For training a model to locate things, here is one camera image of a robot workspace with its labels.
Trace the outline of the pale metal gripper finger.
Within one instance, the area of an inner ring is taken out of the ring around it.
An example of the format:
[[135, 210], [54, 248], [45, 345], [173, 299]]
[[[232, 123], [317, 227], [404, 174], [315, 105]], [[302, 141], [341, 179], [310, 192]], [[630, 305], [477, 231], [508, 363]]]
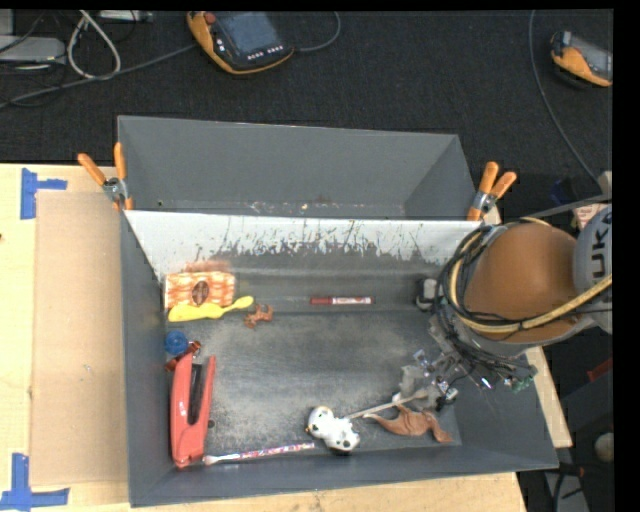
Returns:
[[430, 362], [423, 349], [413, 355], [414, 362], [402, 367], [399, 390], [401, 396], [427, 396], [430, 386]]
[[392, 403], [415, 402], [421, 405], [446, 405], [458, 398], [458, 389], [444, 383], [414, 381], [402, 383], [392, 395]]

